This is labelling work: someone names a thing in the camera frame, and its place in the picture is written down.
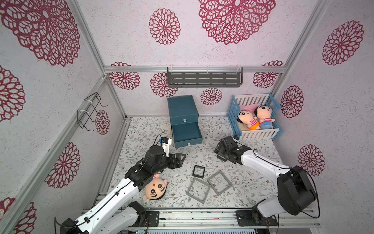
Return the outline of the teal drawer cabinet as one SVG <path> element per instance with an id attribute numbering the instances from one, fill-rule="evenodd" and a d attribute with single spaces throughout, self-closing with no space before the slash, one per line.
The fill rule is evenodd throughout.
<path id="1" fill-rule="evenodd" d="M 201 144 L 203 137 L 193 96 L 169 97 L 168 110 L 175 148 Z"/>

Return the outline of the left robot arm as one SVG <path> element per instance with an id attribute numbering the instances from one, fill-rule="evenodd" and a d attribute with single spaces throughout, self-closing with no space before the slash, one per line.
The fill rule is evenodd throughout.
<path id="1" fill-rule="evenodd" d="M 60 228 L 61 234 L 117 234 L 126 227 L 142 224 L 146 209 L 138 202 L 130 203 L 119 215 L 116 212 L 151 183 L 157 173 L 182 167 L 186 157 L 182 153 L 170 154 L 166 146 L 151 146 L 96 206 L 77 219 L 68 218 L 62 224 L 56 221 L 54 226 Z"/>

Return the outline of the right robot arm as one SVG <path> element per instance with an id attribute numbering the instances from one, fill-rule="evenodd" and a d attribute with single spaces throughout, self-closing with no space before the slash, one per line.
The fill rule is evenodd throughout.
<path id="1" fill-rule="evenodd" d="M 222 161 L 252 168 L 277 184 L 275 197 L 262 200 L 251 208 L 252 220 L 256 223 L 283 213 L 296 216 L 319 201 L 315 182 L 300 166 L 290 167 L 271 161 L 231 136 L 220 139 L 214 153 Z"/>

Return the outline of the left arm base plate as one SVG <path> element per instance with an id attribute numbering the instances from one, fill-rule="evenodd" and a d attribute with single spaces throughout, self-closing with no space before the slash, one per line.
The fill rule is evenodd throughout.
<path id="1" fill-rule="evenodd" d="M 160 212 L 147 210 L 141 214 L 135 213 L 135 217 L 135 223 L 130 227 L 158 227 Z"/>

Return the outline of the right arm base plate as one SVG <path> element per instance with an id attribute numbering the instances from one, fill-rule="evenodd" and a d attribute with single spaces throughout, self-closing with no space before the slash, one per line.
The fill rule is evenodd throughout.
<path id="1" fill-rule="evenodd" d="M 237 210 L 236 218 L 238 225 L 241 227 L 245 226 L 277 226 L 278 222 L 276 217 L 263 217 L 260 213 L 252 210 Z"/>

